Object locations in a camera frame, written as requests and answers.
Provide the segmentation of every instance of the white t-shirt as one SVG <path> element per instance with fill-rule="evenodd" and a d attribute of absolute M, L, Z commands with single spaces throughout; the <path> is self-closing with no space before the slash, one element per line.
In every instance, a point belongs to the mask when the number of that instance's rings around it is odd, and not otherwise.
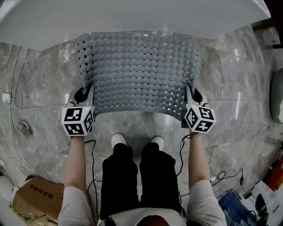
<path fill-rule="evenodd" d="M 137 208 L 111 216 L 116 226 L 136 226 L 144 217 L 157 215 L 170 226 L 186 226 L 182 216 L 171 209 Z M 226 226 L 225 216 L 209 181 L 199 181 L 190 189 L 187 217 L 206 226 Z M 92 214 L 86 195 L 77 188 L 66 188 L 58 226 L 92 226 Z"/>

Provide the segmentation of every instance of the perforated silicone mat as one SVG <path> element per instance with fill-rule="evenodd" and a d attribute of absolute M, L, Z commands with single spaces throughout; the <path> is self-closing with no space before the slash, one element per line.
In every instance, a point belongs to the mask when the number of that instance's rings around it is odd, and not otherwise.
<path fill-rule="evenodd" d="M 156 35 L 91 33 L 77 39 L 83 87 L 95 86 L 94 117 L 150 111 L 181 120 L 184 87 L 201 68 L 197 45 Z"/>

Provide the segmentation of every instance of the person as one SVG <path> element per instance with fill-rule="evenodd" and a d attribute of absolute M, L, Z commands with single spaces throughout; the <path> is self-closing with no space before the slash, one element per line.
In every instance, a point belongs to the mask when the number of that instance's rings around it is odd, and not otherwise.
<path fill-rule="evenodd" d="M 102 164 L 100 226 L 226 225 L 224 213 L 212 192 L 201 134 L 194 134 L 190 140 L 187 222 L 181 216 L 175 159 L 162 151 L 163 139 L 154 137 L 143 149 L 139 165 L 140 202 L 133 151 L 120 134 L 113 135 L 111 144 L 113 154 Z M 96 225 L 86 194 L 84 137 L 77 136 L 72 139 L 67 158 L 59 226 Z"/>

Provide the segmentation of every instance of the black pants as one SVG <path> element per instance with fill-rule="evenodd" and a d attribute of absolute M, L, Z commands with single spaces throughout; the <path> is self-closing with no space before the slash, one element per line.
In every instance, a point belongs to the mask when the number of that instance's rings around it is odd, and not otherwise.
<path fill-rule="evenodd" d="M 113 155 L 104 160 L 100 219 L 141 207 L 173 209 L 181 213 L 175 159 L 159 151 L 157 143 L 148 143 L 144 147 L 140 163 L 142 196 L 139 202 L 138 168 L 132 158 L 132 148 L 119 143 L 115 145 Z"/>

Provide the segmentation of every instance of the white shoe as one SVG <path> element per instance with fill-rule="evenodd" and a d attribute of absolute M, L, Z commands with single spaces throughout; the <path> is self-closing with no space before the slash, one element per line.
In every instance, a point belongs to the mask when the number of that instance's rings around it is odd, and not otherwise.
<path fill-rule="evenodd" d="M 164 147 L 164 140 L 162 137 L 156 136 L 151 140 L 151 143 L 157 143 L 159 146 L 159 150 L 162 151 Z"/>
<path fill-rule="evenodd" d="M 118 143 L 123 143 L 127 145 L 125 138 L 121 134 L 114 134 L 111 138 L 111 144 L 112 148 L 114 149 L 114 146 Z"/>

